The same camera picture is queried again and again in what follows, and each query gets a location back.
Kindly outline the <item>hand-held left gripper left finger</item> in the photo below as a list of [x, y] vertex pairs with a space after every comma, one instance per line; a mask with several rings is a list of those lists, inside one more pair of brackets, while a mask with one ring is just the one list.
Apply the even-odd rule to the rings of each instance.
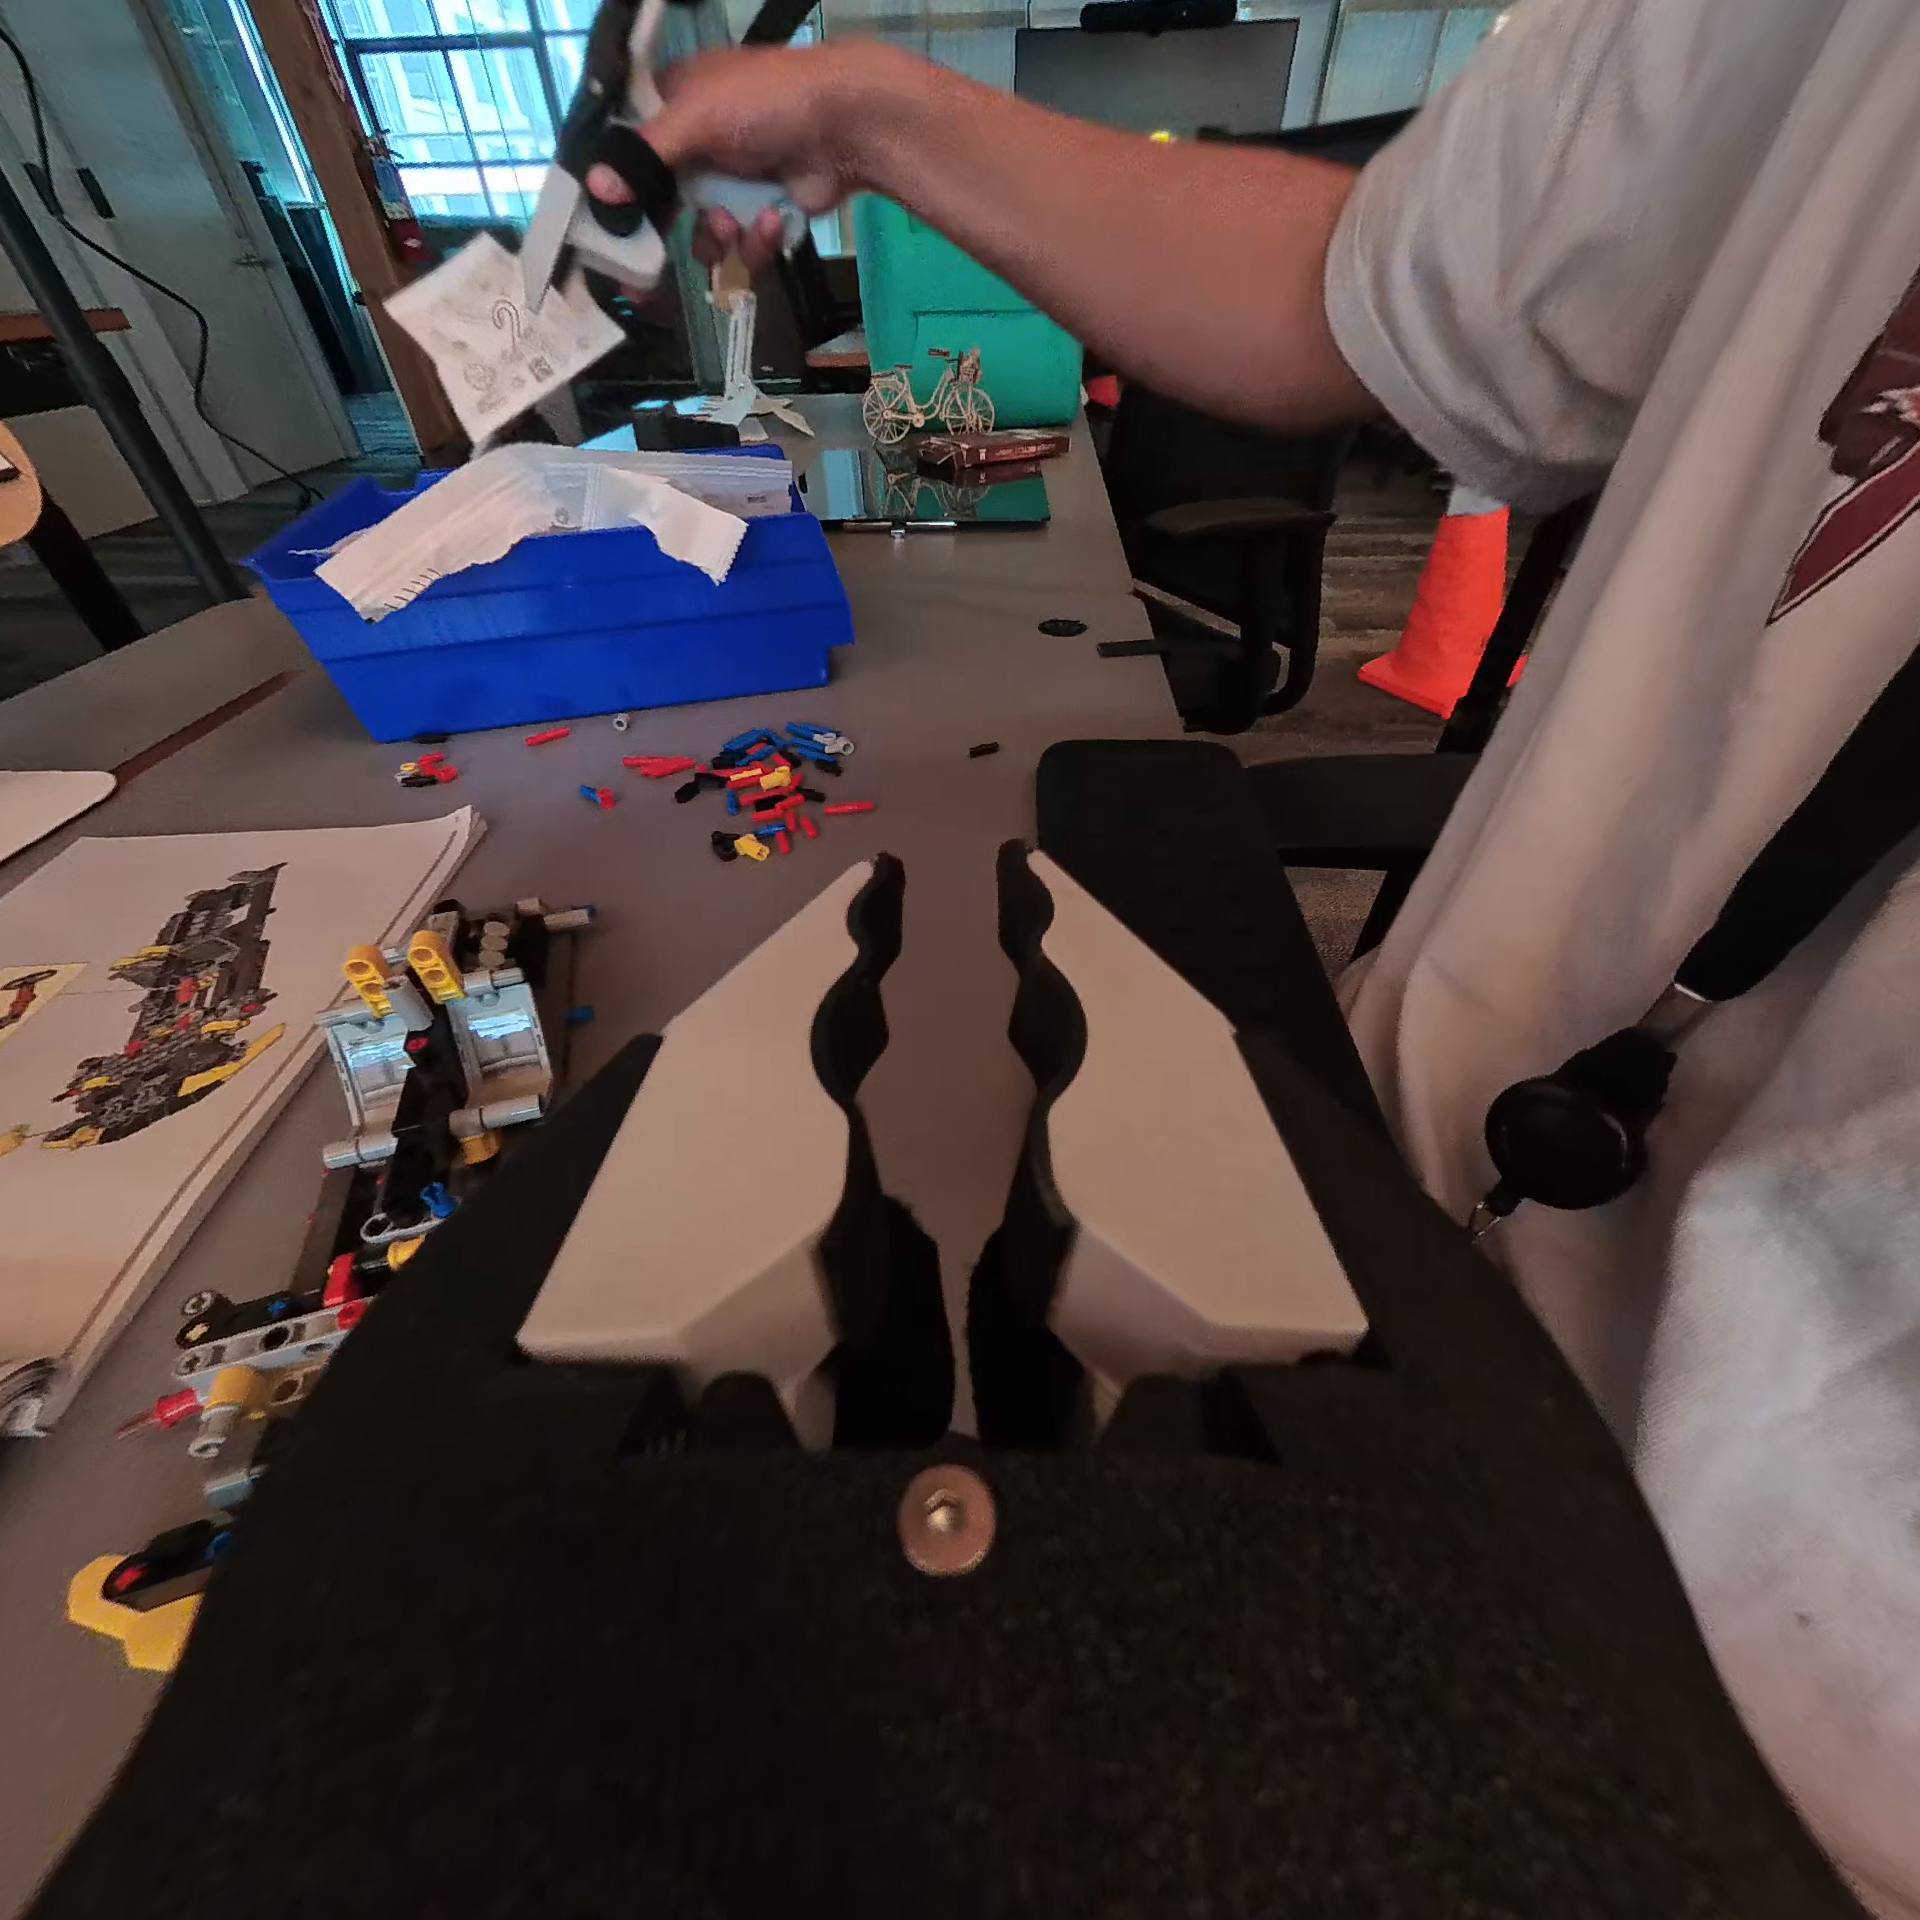
[[886, 1234], [858, 1091], [888, 1044], [905, 865], [854, 862], [660, 1033], [517, 1335], [544, 1363], [652, 1363], [831, 1400]]

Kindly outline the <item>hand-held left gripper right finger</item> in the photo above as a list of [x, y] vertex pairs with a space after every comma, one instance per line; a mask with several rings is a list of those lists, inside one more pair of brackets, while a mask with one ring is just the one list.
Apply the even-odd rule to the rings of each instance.
[[1035, 1082], [1011, 1279], [1091, 1375], [1352, 1353], [1366, 1309], [1229, 1015], [1048, 853], [999, 858]]

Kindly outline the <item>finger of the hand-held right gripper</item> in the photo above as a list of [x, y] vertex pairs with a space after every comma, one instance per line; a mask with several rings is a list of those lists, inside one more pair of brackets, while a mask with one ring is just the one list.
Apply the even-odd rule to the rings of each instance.
[[518, 250], [523, 308], [530, 315], [554, 283], [582, 195], [582, 182], [557, 156], [541, 182], [538, 204]]

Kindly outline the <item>numbered white paper bag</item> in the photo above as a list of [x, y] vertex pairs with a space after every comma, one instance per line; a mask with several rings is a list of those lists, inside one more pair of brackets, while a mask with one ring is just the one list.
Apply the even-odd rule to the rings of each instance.
[[627, 339], [582, 274], [533, 303], [517, 252], [490, 232], [396, 290], [384, 311], [428, 358], [475, 452]]

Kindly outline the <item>blue plastic bin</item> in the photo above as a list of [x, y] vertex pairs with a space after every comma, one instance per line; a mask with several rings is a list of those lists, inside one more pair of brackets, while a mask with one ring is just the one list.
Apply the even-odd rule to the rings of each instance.
[[746, 521], [725, 581], [633, 523], [521, 540], [365, 620], [323, 581], [324, 548], [445, 482], [356, 478], [245, 557], [377, 742], [816, 689], [854, 644], [826, 529], [790, 480], [783, 513]]

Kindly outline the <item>yellow black lego subassembly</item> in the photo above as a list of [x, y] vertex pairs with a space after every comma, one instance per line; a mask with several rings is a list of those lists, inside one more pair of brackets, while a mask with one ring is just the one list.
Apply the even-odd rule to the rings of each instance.
[[196, 1518], [132, 1552], [100, 1554], [71, 1576], [65, 1615], [117, 1643], [128, 1667], [173, 1674], [232, 1538], [231, 1518]]

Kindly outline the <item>person's right forearm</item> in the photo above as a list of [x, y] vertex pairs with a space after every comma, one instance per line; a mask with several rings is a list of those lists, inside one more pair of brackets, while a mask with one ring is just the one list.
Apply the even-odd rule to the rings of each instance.
[[1354, 168], [1155, 141], [870, 40], [833, 50], [853, 180], [899, 204], [1129, 381], [1278, 434], [1376, 420], [1334, 343], [1329, 261]]

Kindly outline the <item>lego car chassis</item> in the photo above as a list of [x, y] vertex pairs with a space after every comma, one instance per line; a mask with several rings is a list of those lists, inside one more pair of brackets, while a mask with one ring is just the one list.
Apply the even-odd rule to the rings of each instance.
[[316, 1022], [348, 1131], [324, 1147], [298, 1257], [277, 1285], [190, 1293], [166, 1389], [118, 1428], [184, 1431], [215, 1514], [253, 1496], [373, 1303], [551, 1115], [593, 1020], [573, 989], [599, 920], [445, 898], [401, 945], [348, 950], [348, 1001]]

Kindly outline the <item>pile of red blue lego pins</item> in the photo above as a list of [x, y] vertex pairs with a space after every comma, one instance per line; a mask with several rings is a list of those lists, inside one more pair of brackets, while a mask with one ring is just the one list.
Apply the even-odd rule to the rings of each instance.
[[877, 801], [850, 785], [861, 756], [835, 723], [784, 720], [713, 742], [655, 738], [635, 712], [424, 736], [404, 748], [396, 784], [432, 795], [476, 793], [525, 775], [580, 815], [640, 817], [648, 808], [700, 821], [722, 862], [767, 862], [823, 837], [833, 819], [861, 819]]

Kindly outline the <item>lego instruction booklet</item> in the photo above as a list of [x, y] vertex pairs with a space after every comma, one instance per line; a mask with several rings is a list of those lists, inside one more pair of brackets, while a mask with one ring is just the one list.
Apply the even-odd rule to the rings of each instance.
[[61, 1421], [324, 1050], [353, 947], [396, 947], [481, 840], [85, 835], [5, 890], [5, 1436]]

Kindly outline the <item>person's right hand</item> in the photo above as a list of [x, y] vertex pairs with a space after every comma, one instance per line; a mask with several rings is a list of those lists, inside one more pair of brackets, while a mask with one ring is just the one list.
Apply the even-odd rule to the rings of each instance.
[[857, 193], [912, 189], [947, 80], [899, 48], [848, 40], [707, 52], [670, 68], [660, 94], [640, 137], [679, 180], [777, 184], [823, 214]]

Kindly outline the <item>white folded stand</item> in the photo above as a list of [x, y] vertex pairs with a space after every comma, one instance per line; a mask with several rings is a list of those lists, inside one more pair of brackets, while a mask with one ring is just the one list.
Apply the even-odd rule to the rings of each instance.
[[722, 392], [705, 397], [694, 416], [715, 426], [732, 428], [743, 445], [768, 444], [767, 420], [815, 435], [798, 406], [786, 397], [762, 392], [754, 371], [757, 352], [757, 291], [754, 277], [738, 252], [729, 252], [711, 268], [709, 303], [722, 334]]

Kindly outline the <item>crumpled white paper bag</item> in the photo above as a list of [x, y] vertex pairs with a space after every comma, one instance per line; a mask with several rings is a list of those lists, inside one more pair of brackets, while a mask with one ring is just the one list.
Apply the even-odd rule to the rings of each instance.
[[580, 546], [647, 532], [660, 555], [722, 583], [757, 517], [792, 507], [797, 467], [775, 444], [697, 450], [498, 445], [363, 532], [319, 549], [319, 578], [379, 622], [432, 583], [527, 540]]

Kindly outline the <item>wooden bicycle model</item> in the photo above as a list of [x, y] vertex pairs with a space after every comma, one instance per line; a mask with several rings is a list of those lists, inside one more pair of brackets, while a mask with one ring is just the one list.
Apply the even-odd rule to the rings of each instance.
[[874, 371], [863, 396], [863, 423], [877, 445], [899, 445], [911, 434], [986, 434], [996, 429], [996, 406], [983, 386], [978, 347], [935, 347], [939, 375], [926, 396], [914, 386], [914, 370], [901, 362]]

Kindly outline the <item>black tablet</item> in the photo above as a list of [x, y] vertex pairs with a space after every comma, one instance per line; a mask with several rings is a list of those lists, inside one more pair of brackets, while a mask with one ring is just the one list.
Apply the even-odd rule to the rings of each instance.
[[874, 444], [811, 450], [797, 467], [797, 489], [804, 507], [836, 532], [1039, 529], [1052, 521], [1039, 469], [957, 478]]

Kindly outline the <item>black metal pole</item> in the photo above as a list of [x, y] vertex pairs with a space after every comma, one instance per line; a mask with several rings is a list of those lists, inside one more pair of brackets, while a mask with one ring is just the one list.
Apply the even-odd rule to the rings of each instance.
[[184, 487], [121, 364], [94, 336], [85, 308], [61, 275], [52, 252], [42, 241], [11, 178], [2, 180], [2, 234], [6, 253], [32, 295], [39, 317], [59, 341], [77, 386], [104, 420], [109, 438], [179, 546], [188, 571], [215, 606], [247, 601], [251, 589], [228, 563], [198, 504]]

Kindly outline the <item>black office chair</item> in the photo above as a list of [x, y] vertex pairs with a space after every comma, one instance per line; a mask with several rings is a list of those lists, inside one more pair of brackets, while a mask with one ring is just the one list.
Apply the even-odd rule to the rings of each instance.
[[1119, 386], [1103, 476], [1188, 732], [1242, 733], [1309, 695], [1352, 442], [1352, 428], [1289, 438]]

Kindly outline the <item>orange traffic cone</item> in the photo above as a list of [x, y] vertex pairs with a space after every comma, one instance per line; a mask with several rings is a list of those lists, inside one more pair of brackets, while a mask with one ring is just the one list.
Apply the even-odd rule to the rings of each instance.
[[1410, 708], [1453, 717], [1476, 677], [1508, 592], [1511, 509], [1453, 485], [1396, 646], [1357, 680]]

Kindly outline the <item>wooden document stand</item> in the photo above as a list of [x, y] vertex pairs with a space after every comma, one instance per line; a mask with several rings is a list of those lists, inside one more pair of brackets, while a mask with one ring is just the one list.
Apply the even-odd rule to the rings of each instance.
[[0, 859], [29, 852], [61, 828], [106, 804], [118, 775], [99, 769], [6, 769], [0, 773]]

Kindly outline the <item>wall mounted screen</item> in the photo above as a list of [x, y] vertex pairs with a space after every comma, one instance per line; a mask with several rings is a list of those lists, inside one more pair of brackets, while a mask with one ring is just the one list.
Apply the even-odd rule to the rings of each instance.
[[1277, 134], [1301, 40], [1297, 16], [1206, 17], [1179, 4], [1159, 30], [1123, 22], [1021, 25], [1014, 92], [1098, 126], [1198, 135]]

